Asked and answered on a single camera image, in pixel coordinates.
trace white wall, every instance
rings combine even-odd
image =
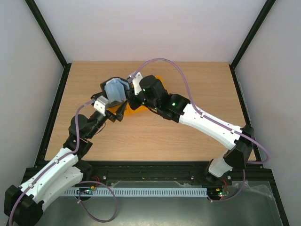
[[[301,225],[300,12],[299,0],[276,1],[236,70],[292,226]]]
[[[4,193],[32,167],[63,68],[24,0],[0,7],[0,225]]]
[[[232,62],[265,0],[36,0],[68,62]]]

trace white ventilation strip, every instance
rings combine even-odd
[[[112,188],[117,197],[207,197],[206,188]],[[77,196],[78,187],[71,187],[62,196]],[[107,188],[82,194],[85,196],[112,197]]]

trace purple cable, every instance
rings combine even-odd
[[[238,196],[238,195],[241,193],[241,191],[244,189],[245,182],[246,182],[246,172],[245,172],[244,169],[243,169],[243,174],[244,174],[243,182],[242,182],[242,184],[241,184],[240,189],[238,190],[238,192],[236,192],[235,195],[233,195],[232,197],[230,197],[230,198],[228,198],[228,199],[222,199],[222,200],[212,200],[212,199],[210,199],[209,196],[208,196],[208,199],[209,199],[211,202],[224,202],[224,201],[229,201],[229,200],[231,200],[231,199],[234,199],[234,198],[235,198],[236,196]]]
[[[187,80],[186,80],[186,78],[185,78],[184,73],[182,72],[182,70],[181,70],[174,62],[172,62],[172,61],[170,61],[170,60],[167,60],[167,59],[165,59],[165,58],[155,58],[155,59],[146,61],[144,64],[142,64],[142,65],[135,71],[135,73],[134,73],[132,76],[130,76],[129,81],[132,81],[132,80],[136,77],[136,75],[140,72],[140,70],[141,70],[142,68],[144,68],[146,65],[148,65],[149,63],[154,62],[154,61],[165,61],[165,62],[168,62],[168,63],[172,64],[172,65],[178,70],[178,72],[181,74],[181,76],[182,76],[182,78],[183,78],[183,80],[184,80],[184,84],[185,84],[185,87],[186,87],[186,90],[187,90],[187,93],[188,93],[188,96],[189,96],[189,99],[190,99],[190,102],[191,102],[191,105],[192,105],[193,109],[194,109],[199,115],[202,115],[202,113],[203,113],[202,110],[201,110],[201,109],[199,110],[199,109],[197,108],[197,106],[195,105],[194,101],[193,101],[193,98],[192,98],[192,95],[191,95],[191,92],[190,92],[190,89],[189,89],[189,86],[188,86],[188,82],[187,82]],[[229,128],[229,127],[227,127],[227,126],[221,124],[220,122],[218,122],[218,121],[216,121],[216,120],[214,120],[214,119],[212,119],[212,118],[210,118],[210,117],[208,117],[208,116],[206,116],[206,115],[204,115],[204,118],[206,118],[206,119],[208,119],[209,121],[211,121],[211,122],[213,122],[213,123],[215,123],[215,124],[217,124],[217,125],[223,127],[223,128],[226,129],[226,130],[232,131],[231,128]],[[265,148],[264,148],[261,144],[259,144],[256,140],[254,140],[254,139],[252,139],[251,137],[248,137],[248,136],[246,136],[245,134],[242,134],[242,133],[240,133],[240,132],[238,132],[238,131],[235,131],[234,133],[236,133],[236,134],[238,134],[238,135],[244,137],[245,139],[251,141],[253,144],[259,146],[259,147],[265,152],[265,154],[266,154],[266,156],[267,156],[266,160],[263,160],[263,161],[248,161],[248,163],[251,163],[251,164],[263,164],[263,163],[266,163],[266,162],[270,159],[270,154],[269,154],[268,150],[265,149]]]
[[[103,184],[101,182],[98,182],[98,181],[93,181],[93,180],[82,181],[82,182],[79,182],[78,184],[86,184],[86,183],[94,183],[94,184],[99,184],[99,185],[102,185],[102,186],[106,187],[112,193],[112,195],[114,197],[114,201],[115,201],[115,211],[114,211],[113,216],[110,219],[108,219],[108,220],[100,220],[100,219],[97,219],[96,217],[92,216],[92,214],[90,214],[90,212],[86,209],[86,207],[84,206],[84,204],[82,203],[82,201],[80,199],[80,196],[83,193],[83,192],[81,192],[79,194],[79,198],[78,198],[79,202],[78,203],[86,211],[86,213],[88,214],[88,216],[91,217],[93,220],[95,220],[97,222],[100,222],[100,223],[107,223],[107,222],[110,222],[113,219],[115,219],[115,217],[117,216],[117,213],[118,213],[119,206],[118,206],[116,195],[114,194],[113,190],[110,187],[108,187],[107,185],[105,185],[105,184]]]
[[[68,153],[64,154],[62,157],[60,157],[60,158],[58,159],[58,161],[62,160],[63,158],[65,158],[65,157],[66,157],[67,155],[69,155],[69,154],[74,154],[74,153],[76,153],[76,152],[79,150],[79,111],[80,111],[83,107],[85,107],[85,106],[87,106],[87,105],[90,105],[90,104],[93,103],[93,102],[95,102],[94,99],[92,99],[92,100],[86,102],[85,104],[83,104],[82,106],[80,106],[80,107],[78,108],[78,110],[76,111],[76,113],[75,113],[76,148],[75,148],[74,151],[68,152]],[[39,180],[39,179],[40,179],[40,178],[41,178],[41,177],[42,177],[42,176],[43,176],[43,175],[44,175],[51,167],[53,167],[55,164],[56,164],[56,163],[53,162],[53,163],[50,164],[45,170],[43,170],[43,172],[41,172],[41,173],[37,176],[37,178],[35,178],[35,180],[32,182],[32,185],[36,184],[37,181],[38,181],[38,180]],[[11,212],[10,212],[10,215],[9,215],[9,221],[8,221],[8,225],[9,225],[9,226],[13,226],[13,215],[14,215],[14,212],[15,212],[15,210],[16,210],[16,208],[17,208],[17,205],[18,205],[18,203],[21,201],[21,199],[24,197],[24,195],[29,191],[29,189],[30,189],[30,187],[27,187],[27,188],[22,192],[22,194],[19,196],[19,198],[17,199],[17,201],[15,202],[15,204],[14,204],[14,206],[13,206]]]

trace purple hose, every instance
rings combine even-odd
[[[108,220],[100,220],[100,219],[97,219],[96,217],[92,216],[92,214],[89,213],[89,211],[86,209],[86,207],[84,206],[84,204],[82,203],[81,199],[80,199],[80,196],[82,194],[82,192],[79,194],[79,204],[81,205],[81,207],[86,211],[86,213],[88,214],[89,217],[91,217],[93,220],[97,221],[97,222],[100,222],[100,223],[107,223],[107,222],[110,222],[112,221],[113,219],[115,219],[115,217],[117,216],[117,213],[118,213],[118,209],[119,209],[119,206],[118,206],[118,202],[117,202],[117,198],[116,198],[116,195],[114,194],[113,190],[108,187],[107,185],[101,183],[101,182],[98,182],[98,181],[92,181],[92,180],[89,180],[89,181],[82,181],[82,182],[79,182],[79,184],[86,184],[86,183],[94,183],[94,184],[99,184],[99,185],[102,185],[104,187],[106,187],[113,195],[114,197],[114,201],[115,201],[115,211],[114,211],[114,214],[113,216],[108,219]]]
[[[149,63],[154,62],[154,61],[165,61],[165,62],[168,62],[168,63],[172,64],[172,65],[178,70],[178,72],[181,74],[181,76],[182,76],[182,78],[183,78],[183,80],[184,80],[185,87],[186,87],[186,90],[187,90],[187,93],[188,93],[188,96],[189,96],[189,99],[190,99],[190,102],[191,102],[191,105],[192,105],[193,109],[194,109],[198,114],[202,115],[202,110],[199,110],[199,109],[197,108],[197,106],[195,105],[194,101],[193,101],[193,98],[192,98],[192,95],[191,95],[191,92],[190,92],[190,89],[189,89],[189,86],[188,86],[188,82],[187,82],[187,80],[186,80],[186,78],[185,78],[184,73],[182,72],[182,70],[181,70],[174,62],[172,62],[172,61],[170,61],[170,60],[167,60],[167,59],[165,59],[165,58],[155,58],[155,59],[146,61],[144,64],[142,64],[142,65],[135,71],[135,73],[130,77],[129,81],[132,81],[132,80],[136,77],[136,75],[140,72],[140,70],[141,70],[142,68],[144,68],[146,65],[148,65]],[[206,116],[206,115],[204,115],[204,118],[206,118],[206,119],[210,120],[211,122],[213,122],[213,123],[215,123],[215,124],[217,124],[217,125],[223,127],[223,128],[226,129],[226,130],[232,131],[231,128],[229,128],[229,127],[227,127],[227,126],[221,124],[220,122],[218,122],[218,121],[216,121],[216,120],[214,120],[214,119],[212,119],[212,118],[210,118],[210,117],[208,117],[208,116]],[[259,144],[256,140],[254,140],[254,139],[252,139],[251,137],[248,137],[248,136],[246,136],[245,134],[242,134],[242,133],[240,133],[240,132],[238,132],[238,131],[235,131],[234,133],[236,133],[236,134],[238,134],[238,135],[240,135],[240,136],[246,138],[247,140],[251,141],[253,144],[259,146],[259,147],[265,152],[265,154],[266,154],[266,156],[267,156],[266,160],[263,160],[263,161],[248,161],[248,163],[251,163],[251,164],[263,164],[263,163],[266,163],[266,162],[270,159],[270,154],[269,154],[268,150],[265,149],[265,148],[264,148],[261,144]]]
[[[238,196],[238,195],[241,193],[241,191],[244,189],[245,182],[246,182],[246,172],[245,172],[244,169],[243,169],[243,174],[244,174],[243,182],[242,182],[242,184],[241,184],[240,189],[238,190],[238,192],[236,192],[235,195],[233,195],[232,197],[230,197],[230,198],[228,198],[228,199],[222,199],[222,200],[212,200],[212,199],[210,199],[209,196],[208,196],[208,199],[209,199],[211,202],[224,202],[224,201],[229,201],[229,200],[231,200],[231,199],[234,199],[234,198],[235,198],[236,196]]]
[[[91,103],[93,103],[93,102],[95,102],[95,100],[90,100],[90,101],[88,101],[88,102],[86,102],[85,104],[83,104],[82,106],[80,106],[79,108],[78,108],[78,110],[76,111],[76,113],[75,113],[75,130],[76,130],[76,148],[75,148],[75,150],[74,151],[72,151],[72,152],[68,152],[68,153],[66,153],[66,154],[64,154],[62,157],[60,157],[59,159],[58,159],[58,161],[60,161],[60,160],[62,160],[63,158],[65,158],[67,155],[69,155],[69,154],[74,154],[74,153],[76,153],[78,150],[79,150],[79,120],[78,120],[78,118],[79,118],[79,111],[83,108],[83,107],[85,107],[85,106],[87,106],[87,105],[90,105]],[[51,168],[51,167],[53,167],[54,165],[55,165],[56,163],[55,162],[53,162],[52,164],[50,164],[45,170],[43,170],[43,172],[41,172],[38,176],[37,176],[37,178],[35,178],[34,179],[34,181],[32,182],[32,185],[34,185],[34,184],[36,184],[37,183],[37,181]],[[14,212],[15,212],[15,210],[16,210],[16,208],[17,208],[17,205],[18,205],[18,203],[21,201],[21,199],[24,197],[24,195],[29,191],[29,189],[30,189],[30,187],[27,187],[23,192],[22,192],[22,194],[19,196],[19,198],[17,199],[17,201],[15,202],[15,204],[14,204],[14,206],[13,206],[13,208],[12,208],[12,210],[11,210],[11,212],[10,212],[10,215],[9,215],[9,221],[8,221],[8,225],[9,226],[13,226],[13,215],[14,215]]]

